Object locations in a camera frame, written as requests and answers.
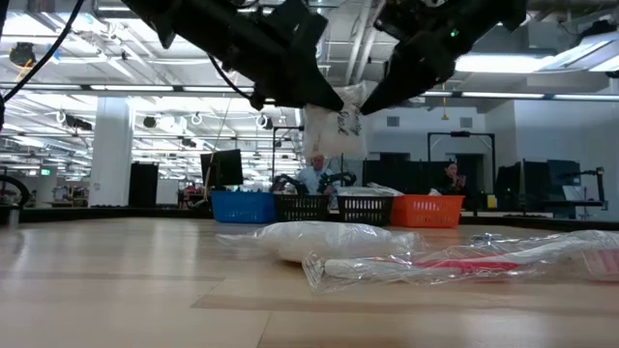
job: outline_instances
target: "blue basket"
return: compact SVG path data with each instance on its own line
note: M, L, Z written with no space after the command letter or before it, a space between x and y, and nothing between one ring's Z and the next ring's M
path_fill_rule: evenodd
M267 223L275 221L273 194L213 191L213 215L218 222Z

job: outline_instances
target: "white pillar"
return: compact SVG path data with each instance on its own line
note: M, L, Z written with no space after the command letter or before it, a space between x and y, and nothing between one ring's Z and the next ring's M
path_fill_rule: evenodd
M99 98L90 175L91 207L129 204L133 124L127 98Z
M53 190L58 185L58 167L42 166L37 178L37 208L49 208L54 201Z

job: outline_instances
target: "woman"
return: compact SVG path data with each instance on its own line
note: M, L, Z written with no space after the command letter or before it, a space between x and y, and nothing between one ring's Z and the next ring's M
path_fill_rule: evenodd
M436 189L444 195L469 195L466 188L466 177L457 175L457 164L453 162L450 162L445 168L445 177L443 177Z

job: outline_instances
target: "person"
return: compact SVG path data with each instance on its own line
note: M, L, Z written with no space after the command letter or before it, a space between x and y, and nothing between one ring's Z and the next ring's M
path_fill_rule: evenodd
M468 197L469 191L466 187L466 176L457 175L457 164L450 162L445 168L445 176L441 179L436 188L443 195L463 195Z
M320 186L320 177L323 174L333 175L334 172L325 167L325 157L322 155L316 155L310 160L310 166L302 169L295 180L305 185L308 188L309 194L324 194L332 195L337 192L339 182L334 183L332 186L328 186L324 192L318 192Z

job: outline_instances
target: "plastic basket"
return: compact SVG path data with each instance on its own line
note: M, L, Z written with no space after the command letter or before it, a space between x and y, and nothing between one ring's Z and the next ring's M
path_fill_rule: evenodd
M405 227L454 228L464 196L405 195L396 197L391 223Z
M329 196L274 194L277 220L327 221Z
M273 194L213 191L213 216L218 222L267 223L275 220Z
M386 226L391 218L394 197L338 196L342 222Z

